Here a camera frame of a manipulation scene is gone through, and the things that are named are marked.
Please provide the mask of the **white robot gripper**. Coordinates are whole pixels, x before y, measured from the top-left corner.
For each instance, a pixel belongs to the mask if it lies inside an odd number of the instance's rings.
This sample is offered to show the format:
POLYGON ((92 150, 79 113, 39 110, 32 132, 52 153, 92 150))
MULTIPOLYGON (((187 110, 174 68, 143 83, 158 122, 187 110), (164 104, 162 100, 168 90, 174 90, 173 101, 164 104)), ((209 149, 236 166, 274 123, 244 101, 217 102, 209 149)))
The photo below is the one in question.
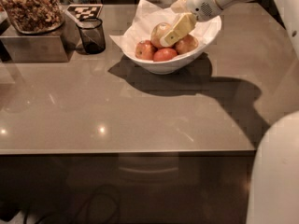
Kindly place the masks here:
POLYGON ((171 27, 160 38, 163 47, 172 47, 184 38, 195 28, 197 21, 210 21, 222 12, 215 0, 177 0, 170 8, 181 14, 175 17, 171 27))

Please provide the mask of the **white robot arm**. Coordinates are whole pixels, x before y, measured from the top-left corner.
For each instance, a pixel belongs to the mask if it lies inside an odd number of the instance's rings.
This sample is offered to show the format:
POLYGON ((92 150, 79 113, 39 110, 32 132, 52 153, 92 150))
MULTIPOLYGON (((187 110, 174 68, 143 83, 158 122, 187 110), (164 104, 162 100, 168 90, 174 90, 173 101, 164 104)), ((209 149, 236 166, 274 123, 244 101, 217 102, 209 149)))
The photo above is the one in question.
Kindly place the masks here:
MULTIPOLYGON (((177 0, 178 14, 169 32, 160 39, 172 46, 237 2, 251 0, 177 0)), ((299 0, 274 0, 295 53, 299 56, 299 0)), ((299 112, 277 121, 258 146, 249 191, 246 224, 299 224, 299 112)))

